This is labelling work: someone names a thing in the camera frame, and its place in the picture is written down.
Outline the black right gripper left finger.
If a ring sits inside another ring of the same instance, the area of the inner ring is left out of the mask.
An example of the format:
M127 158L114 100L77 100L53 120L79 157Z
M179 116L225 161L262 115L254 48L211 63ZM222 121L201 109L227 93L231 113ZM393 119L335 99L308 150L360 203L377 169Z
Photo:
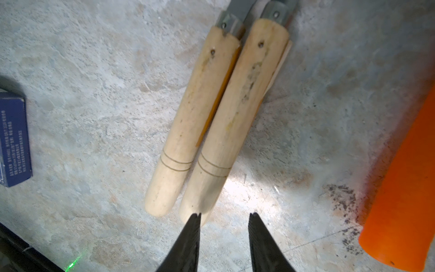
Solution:
M192 214L156 272L197 272L201 213Z

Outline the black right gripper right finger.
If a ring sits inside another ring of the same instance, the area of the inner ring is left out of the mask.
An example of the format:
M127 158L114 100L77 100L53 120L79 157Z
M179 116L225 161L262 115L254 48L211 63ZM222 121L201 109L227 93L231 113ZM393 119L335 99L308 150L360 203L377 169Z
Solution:
M250 214L248 230L254 272L295 272L258 213Z

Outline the wooden handle sickle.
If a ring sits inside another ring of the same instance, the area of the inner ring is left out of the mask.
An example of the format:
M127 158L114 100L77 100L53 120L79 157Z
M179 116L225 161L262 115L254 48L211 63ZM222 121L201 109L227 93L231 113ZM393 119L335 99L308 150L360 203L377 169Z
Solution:
M222 192L259 106L291 46L296 1L269 1L249 32L191 173L179 214L205 224Z
M241 51L254 1L231 1L210 29L145 194L145 211L167 215L193 165Z

